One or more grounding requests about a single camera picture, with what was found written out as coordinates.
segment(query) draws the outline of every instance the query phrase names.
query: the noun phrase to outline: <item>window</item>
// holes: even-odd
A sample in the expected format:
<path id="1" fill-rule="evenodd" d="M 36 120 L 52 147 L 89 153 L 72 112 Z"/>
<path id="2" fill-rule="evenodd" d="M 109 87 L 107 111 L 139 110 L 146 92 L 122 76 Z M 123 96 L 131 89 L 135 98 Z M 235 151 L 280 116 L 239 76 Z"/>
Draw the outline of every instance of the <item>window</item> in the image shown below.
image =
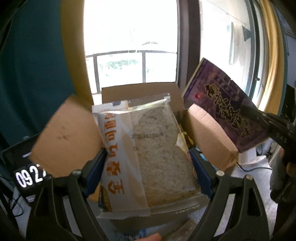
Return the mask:
<path id="1" fill-rule="evenodd" d="M 201 58 L 205 57 L 246 91 L 254 50 L 245 0 L 201 0 Z"/>
<path id="2" fill-rule="evenodd" d="M 84 47 L 95 104 L 103 87 L 176 81 L 176 0 L 85 0 Z"/>
<path id="3" fill-rule="evenodd" d="M 200 0 L 201 55 L 260 102 L 266 37 L 260 6 L 249 0 Z"/>

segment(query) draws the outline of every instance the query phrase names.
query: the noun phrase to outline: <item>purple book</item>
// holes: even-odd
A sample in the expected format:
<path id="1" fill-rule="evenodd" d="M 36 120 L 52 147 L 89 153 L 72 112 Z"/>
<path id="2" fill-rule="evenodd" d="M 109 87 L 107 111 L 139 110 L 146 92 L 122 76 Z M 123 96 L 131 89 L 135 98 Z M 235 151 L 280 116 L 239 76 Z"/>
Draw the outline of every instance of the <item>purple book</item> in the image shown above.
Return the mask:
<path id="1" fill-rule="evenodd" d="M 240 153 L 268 138 L 256 122 L 240 115 L 241 105 L 256 108 L 253 102 L 227 74 L 204 58 L 185 89 L 184 100 L 192 101 L 207 111 Z"/>

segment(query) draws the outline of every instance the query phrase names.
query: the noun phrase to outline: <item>teal curtain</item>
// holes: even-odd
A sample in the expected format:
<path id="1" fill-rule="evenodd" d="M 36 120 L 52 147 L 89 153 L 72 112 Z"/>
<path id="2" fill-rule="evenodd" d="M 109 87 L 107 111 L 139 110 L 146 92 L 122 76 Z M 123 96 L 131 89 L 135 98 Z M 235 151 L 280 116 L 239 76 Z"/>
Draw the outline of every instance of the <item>teal curtain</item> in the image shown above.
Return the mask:
<path id="1" fill-rule="evenodd" d="M 64 56 L 60 0 L 28 0 L 0 55 L 0 132 L 9 145 L 42 131 L 75 93 Z"/>

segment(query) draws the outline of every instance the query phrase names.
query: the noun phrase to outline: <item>green foliage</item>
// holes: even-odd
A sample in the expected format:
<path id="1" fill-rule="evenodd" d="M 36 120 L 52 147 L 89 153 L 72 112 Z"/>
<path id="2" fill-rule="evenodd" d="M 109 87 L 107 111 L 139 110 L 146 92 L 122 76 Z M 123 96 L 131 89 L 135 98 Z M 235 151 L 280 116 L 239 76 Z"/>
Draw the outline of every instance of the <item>green foliage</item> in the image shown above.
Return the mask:
<path id="1" fill-rule="evenodd" d="M 122 69 L 122 66 L 136 65 L 138 63 L 135 59 L 120 60 L 120 61 L 109 61 L 106 63 L 108 69 Z"/>

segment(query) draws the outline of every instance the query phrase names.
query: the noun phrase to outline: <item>bright sky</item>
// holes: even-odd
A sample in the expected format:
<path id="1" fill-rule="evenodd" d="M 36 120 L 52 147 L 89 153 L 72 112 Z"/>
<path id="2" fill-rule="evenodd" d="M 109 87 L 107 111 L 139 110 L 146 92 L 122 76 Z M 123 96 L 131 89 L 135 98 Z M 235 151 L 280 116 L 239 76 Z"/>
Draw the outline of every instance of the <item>bright sky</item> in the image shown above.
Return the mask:
<path id="1" fill-rule="evenodd" d="M 85 0 L 86 54 L 153 49 L 177 52 L 176 0 Z M 157 45 L 142 45 L 147 41 Z"/>

